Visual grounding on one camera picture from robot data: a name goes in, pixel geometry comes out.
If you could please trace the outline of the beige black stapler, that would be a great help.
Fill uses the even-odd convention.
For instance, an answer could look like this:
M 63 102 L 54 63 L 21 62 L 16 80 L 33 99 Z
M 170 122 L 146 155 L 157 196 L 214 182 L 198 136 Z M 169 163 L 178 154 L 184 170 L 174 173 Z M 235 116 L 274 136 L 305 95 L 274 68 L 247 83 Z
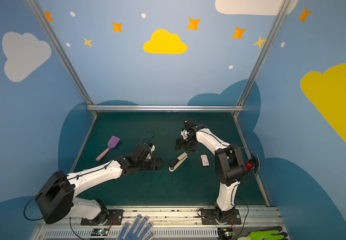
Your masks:
M 169 165 L 169 171 L 174 172 L 188 157 L 186 152 L 182 153 L 175 160 L 173 160 Z

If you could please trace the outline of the red white staple box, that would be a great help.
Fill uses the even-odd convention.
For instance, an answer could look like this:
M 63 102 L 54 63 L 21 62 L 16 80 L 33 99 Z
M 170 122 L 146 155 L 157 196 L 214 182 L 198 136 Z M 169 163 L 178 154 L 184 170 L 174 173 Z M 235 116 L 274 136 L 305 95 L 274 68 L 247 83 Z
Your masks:
M 201 158 L 202 165 L 204 167 L 209 166 L 209 160 L 208 160 L 207 155 L 201 155 L 200 158 Z

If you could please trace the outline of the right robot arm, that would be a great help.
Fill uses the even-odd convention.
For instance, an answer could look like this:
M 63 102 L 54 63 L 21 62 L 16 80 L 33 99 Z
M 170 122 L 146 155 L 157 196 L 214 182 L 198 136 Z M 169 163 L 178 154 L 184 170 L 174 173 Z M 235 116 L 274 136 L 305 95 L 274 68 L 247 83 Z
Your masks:
M 181 138 L 176 140 L 175 149 L 196 151 L 196 144 L 204 145 L 215 157 L 215 171 L 220 182 L 219 195 L 215 202 L 215 209 L 226 214 L 234 209 L 234 200 L 237 188 L 243 177 L 249 172 L 255 175 L 260 169 L 260 160 L 255 156 L 247 161 L 242 156 L 243 147 L 229 144 L 205 125 L 197 125 L 194 120 L 184 121 Z

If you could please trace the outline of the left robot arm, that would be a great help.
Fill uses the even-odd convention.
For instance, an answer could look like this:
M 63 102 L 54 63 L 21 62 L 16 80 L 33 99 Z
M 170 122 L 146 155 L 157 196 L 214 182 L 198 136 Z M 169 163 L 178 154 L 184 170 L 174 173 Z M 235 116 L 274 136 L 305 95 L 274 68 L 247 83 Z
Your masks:
M 103 165 L 76 173 L 55 172 L 35 197 L 46 224 L 65 218 L 80 218 L 83 225 L 107 225 L 113 220 L 107 207 L 99 200 L 79 198 L 82 192 L 104 182 L 140 171 L 159 171 L 164 162 L 154 157 L 155 145 L 138 144 L 127 155 L 115 157 Z

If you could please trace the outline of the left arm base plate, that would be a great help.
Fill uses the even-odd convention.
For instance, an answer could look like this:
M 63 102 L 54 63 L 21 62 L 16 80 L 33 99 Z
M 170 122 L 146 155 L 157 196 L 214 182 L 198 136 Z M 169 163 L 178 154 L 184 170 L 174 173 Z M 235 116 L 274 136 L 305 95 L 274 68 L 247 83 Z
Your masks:
M 82 226 L 119 226 L 122 224 L 124 210 L 103 210 L 94 219 L 83 218 Z

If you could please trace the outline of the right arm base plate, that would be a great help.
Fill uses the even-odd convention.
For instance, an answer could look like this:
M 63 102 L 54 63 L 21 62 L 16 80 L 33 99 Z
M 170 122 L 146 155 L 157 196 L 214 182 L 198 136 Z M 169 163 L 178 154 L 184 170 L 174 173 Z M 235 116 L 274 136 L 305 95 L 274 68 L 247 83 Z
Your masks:
M 221 211 L 219 209 L 200 208 L 197 214 L 203 225 L 241 225 L 241 217 L 237 209 Z

